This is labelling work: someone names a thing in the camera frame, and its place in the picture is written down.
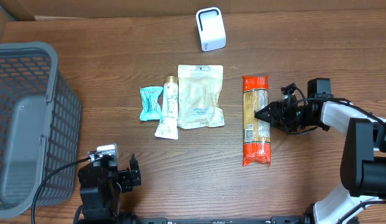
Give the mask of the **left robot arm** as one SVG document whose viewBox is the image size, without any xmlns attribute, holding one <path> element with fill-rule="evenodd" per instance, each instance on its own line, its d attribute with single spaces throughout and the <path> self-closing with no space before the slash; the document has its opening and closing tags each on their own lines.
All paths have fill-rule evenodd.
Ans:
<svg viewBox="0 0 386 224">
<path fill-rule="evenodd" d="M 138 161 L 131 156 L 129 167 L 118 170 L 114 153 L 96 152 L 90 163 L 78 171 L 82 205 L 77 208 L 74 223 L 140 223 L 134 212 L 120 210 L 121 194 L 141 185 Z"/>
</svg>

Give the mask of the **teal snack packet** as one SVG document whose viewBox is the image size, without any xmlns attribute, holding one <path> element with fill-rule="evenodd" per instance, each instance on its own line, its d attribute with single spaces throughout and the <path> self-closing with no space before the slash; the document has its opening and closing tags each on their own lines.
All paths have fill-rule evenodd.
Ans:
<svg viewBox="0 0 386 224">
<path fill-rule="evenodd" d="M 139 116 L 141 121 L 162 119 L 162 111 L 159 105 L 159 97 L 163 91 L 162 86 L 148 86 L 140 88 L 143 110 Z"/>
</svg>

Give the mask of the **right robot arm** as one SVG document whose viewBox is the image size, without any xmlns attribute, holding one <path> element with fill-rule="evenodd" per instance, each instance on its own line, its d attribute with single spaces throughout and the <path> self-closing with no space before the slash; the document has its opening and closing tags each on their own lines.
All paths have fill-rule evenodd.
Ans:
<svg viewBox="0 0 386 224">
<path fill-rule="evenodd" d="M 299 135 L 330 128 L 345 135 L 340 184 L 302 216 L 273 217 L 273 223 L 358 223 L 357 214 L 371 205 L 386 204 L 386 119 L 336 98 L 328 78 L 308 81 L 308 95 L 297 100 L 292 83 L 281 88 L 282 101 L 257 111 L 256 119 L 286 134 Z"/>
</svg>

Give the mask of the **white Pantene tube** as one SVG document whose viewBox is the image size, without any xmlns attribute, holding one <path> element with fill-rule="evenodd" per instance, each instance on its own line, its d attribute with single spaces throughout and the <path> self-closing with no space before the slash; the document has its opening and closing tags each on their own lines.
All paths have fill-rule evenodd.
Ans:
<svg viewBox="0 0 386 224">
<path fill-rule="evenodd" d="M 164 80 L 162 94 L 162 119 L 160 120 L 155 136 L 157 138 L 178 140 L 178 79 L 167 76 Z"/>
</svg>

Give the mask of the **translucent beige pouch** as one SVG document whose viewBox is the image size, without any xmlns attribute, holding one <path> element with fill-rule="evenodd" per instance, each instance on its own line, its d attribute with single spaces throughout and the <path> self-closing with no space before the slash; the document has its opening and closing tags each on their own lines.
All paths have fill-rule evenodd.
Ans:
<svg viewBox="0 0 386 224">
<path fill-rule="evenodd" d="M 223 85 L 221 65 L 179 65 L 179 118 L 182 129 L 216 128 L 225 125 L 219 107 Z"/>
</svg>

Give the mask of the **San Remo spaghetti packet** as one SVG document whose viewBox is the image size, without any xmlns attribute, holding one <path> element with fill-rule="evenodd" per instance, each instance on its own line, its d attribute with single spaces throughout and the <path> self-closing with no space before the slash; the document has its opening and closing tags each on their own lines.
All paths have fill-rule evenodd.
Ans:
<svg viewBox="0 0 386 224">
<path fill-rule="evenodd" d="M 255 113 L 269 104 L 268 76 L 243 77 L 243 165 L 252 162 L 271 164 L 270 124 Z"/>
</svg>

